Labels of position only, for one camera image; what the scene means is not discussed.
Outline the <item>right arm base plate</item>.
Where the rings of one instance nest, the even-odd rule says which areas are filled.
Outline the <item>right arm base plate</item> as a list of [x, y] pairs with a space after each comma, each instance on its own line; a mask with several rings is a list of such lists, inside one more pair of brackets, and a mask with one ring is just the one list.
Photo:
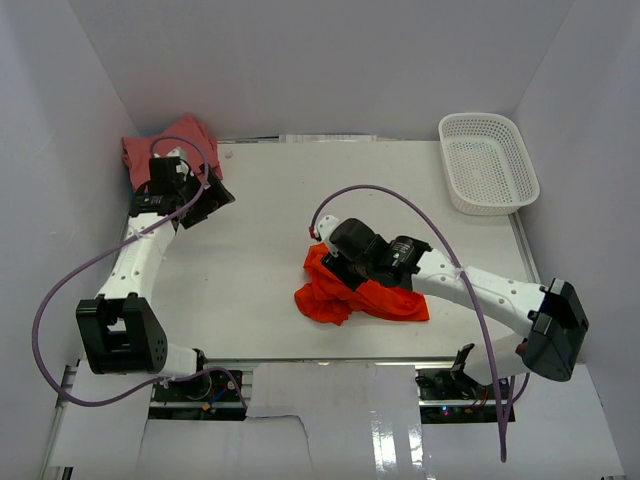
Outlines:
[[488, 424], [498, 420], [493, 386], [481, 385], [460, 371], [457, 358], [415, 365], [418, 406], [423, 425]]

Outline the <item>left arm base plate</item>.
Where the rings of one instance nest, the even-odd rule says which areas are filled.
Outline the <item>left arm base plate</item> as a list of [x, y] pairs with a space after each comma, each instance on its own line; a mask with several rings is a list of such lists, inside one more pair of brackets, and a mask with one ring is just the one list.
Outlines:
[[148, 410], [150, 420], [244, 421], [243, 372], [213, 371], [195, 380], [155, 386]]

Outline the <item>orange t shirt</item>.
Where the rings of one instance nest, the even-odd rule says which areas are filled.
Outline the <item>orange t shirt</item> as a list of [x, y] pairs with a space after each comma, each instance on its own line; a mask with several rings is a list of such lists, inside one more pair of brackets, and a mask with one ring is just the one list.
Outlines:
[[323, 244], [312, 245], [303, 263], [308, 281], [294, 293], [301, 314], [311, 320], [341, 326], [352, 313], [396, 322], [427, 322], [430, 314], [423, 295], [401, 288], [386, 288], [366, 281], [355, 291], [341, 283], [323, 264]]

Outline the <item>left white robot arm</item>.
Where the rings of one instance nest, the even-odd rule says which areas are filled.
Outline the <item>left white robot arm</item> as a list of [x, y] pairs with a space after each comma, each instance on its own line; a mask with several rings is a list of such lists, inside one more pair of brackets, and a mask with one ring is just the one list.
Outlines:
[[170, 343], [152, 309], [153, 287], [176, 234], [235, 198], [212, 172], [201, 183], [181, 148], [153, 155], [149, 173], [129, 209], [130, 243], [119, 251], [97, 296], [79, 302], [76, 321], [93, 373], [177, 377], [180, 391], [199, 399], [210, 390], [211, 374], [201, 368], [196, 349]]

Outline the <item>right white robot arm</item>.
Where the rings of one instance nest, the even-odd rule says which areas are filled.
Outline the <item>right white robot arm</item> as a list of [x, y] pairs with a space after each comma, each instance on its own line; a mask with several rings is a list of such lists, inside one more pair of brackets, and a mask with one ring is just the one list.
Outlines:
[[428, 243], [408, 236], [386, 241], [362, 221], [325, 216], [311, 233], [328, 249], [323, 265], [351, 290], [372, 282], [466, 307], [501, 323], [511, 335], [461, 348], [453, 390], [472, 399], [492, 377], [533, 373], [571, 379], [589, 322], [574, 286], [520, 282], [474, 267], [463, 269]]

